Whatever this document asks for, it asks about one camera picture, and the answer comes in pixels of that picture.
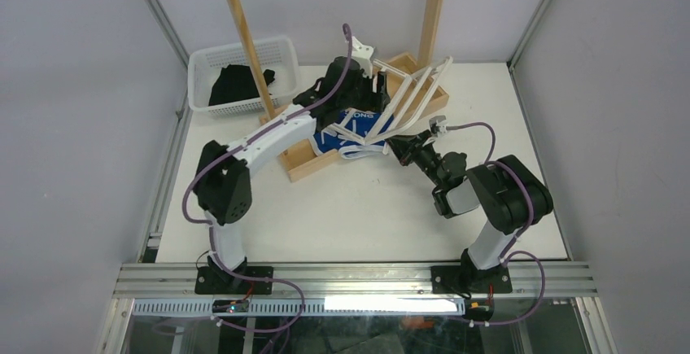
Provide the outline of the white plastic clip hanger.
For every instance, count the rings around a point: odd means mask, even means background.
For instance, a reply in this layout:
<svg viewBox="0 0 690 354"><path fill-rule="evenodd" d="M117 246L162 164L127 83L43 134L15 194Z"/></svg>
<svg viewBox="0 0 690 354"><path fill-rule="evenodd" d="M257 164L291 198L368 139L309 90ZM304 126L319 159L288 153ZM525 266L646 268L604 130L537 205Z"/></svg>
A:
<svg viewBox="0 0 690 354"><path fill-rule="evenodd" d="M426 112L428 104L439 88L440 77L452 65L452 62L453 57L448 56L415 72L406 72L391 63L374 59L373 66L376 72L383 72L386 77L400 81L393 90L391 102L381 113L378 121L365 136L360 136L354 130L347 128L347 122L354 116L354 111L350 110L343 121L327 126L324 131L364 146L401 134L413 126Z"/></svg>

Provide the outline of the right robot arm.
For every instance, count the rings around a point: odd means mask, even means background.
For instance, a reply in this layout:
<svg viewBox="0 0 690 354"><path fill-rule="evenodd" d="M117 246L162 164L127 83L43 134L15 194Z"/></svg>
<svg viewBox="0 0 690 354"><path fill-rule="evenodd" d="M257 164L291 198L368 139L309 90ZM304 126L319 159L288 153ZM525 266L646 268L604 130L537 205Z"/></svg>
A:
<svg viewBox="0 0 690 354"><path fill-rule="evenodd" d="M553 210L550 191L516 156L506 155L469 167L467 155L438 153L432 133L387 139L403 166L415 164L433 183L437 213L451 219L477 208L487 218L479 236L455 264L430 269L432 291L468 298L473 294L509 293L509 249L531 226Z"/></svg>

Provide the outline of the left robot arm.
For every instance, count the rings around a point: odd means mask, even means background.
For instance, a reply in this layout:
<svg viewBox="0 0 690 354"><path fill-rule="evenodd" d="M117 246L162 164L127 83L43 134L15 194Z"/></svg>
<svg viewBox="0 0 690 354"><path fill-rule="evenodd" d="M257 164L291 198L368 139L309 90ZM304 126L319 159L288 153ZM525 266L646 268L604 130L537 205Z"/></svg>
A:
<svg viewBox="0 0 690 354"><path fill-rule="evenodd" d="M239 224L251 208L253 176L297 142L340 124L350 110L382 114L390 101L385 73L372 74L355 59L340 56L278 117L231 144L207 142L182 202L184 217L193 222L188 200L195 196L203 211L197 222L209 230L207 267L201 270L204 281L197 284L196 293L237 294L254 283L261 294L269 293L272 276L260 276L247 267Z"/></svg>

